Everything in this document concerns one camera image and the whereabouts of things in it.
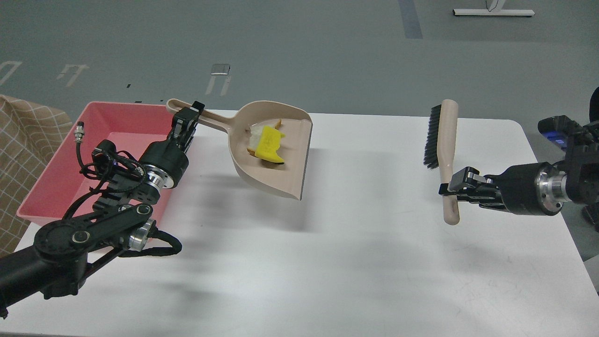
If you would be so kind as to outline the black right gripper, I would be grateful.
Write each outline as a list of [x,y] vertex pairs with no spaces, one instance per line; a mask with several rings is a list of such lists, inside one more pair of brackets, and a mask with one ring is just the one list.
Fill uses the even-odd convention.
[[492,179],[479,175],[473,167],[453,174],[440,185],[438,194],[456,196],[480,208],[516,215],[554,216],[569,201],[567,175],[548,162],[511,166]]

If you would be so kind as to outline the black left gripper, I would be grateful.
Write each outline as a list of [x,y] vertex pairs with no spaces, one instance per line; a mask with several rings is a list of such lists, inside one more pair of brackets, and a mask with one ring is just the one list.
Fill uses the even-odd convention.
[[204,108],[203,103],[194,101],[190,107],[180,109],[173,116],[167,140],[150,143],[141,155],[141,164],[156,167],[170,178],[171,183],[167,185],[167,189],[178,186],[189,166],[186,152]]

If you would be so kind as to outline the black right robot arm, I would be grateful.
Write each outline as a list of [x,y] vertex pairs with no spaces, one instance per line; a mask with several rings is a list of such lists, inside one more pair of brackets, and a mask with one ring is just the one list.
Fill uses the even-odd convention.
[[431,109],[423,163],[440,169],[439,195],[449,225],[460,221],[458,203],[516,215],[554,216],[563,205],[584,205],[598,226],[598,92],[590,98],[590,122],[580,125],[561,115],[539,121],[538,130],[565,153],[561,161],[511,166],[499,175],[482,176],[473,167],[453,172],[458,105],[446,99]]

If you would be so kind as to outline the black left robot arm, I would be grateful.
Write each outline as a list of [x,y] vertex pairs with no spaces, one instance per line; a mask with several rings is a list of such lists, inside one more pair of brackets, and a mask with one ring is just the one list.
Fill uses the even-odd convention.
[[163,141],[140,159],[101,141],[92,162],[81,156],[84,123],[73,136],[80,173],[98,185],[75,200],[61,219],[42,226],[30,247],[1,258],[1,316],[40,292],[45,299],[75,296],[86,279],[117,257],[173,256],[182,244],[159,230],[153,206],[163,189],[175,188],[189,166],[186,155],[205,105],[183,105]]

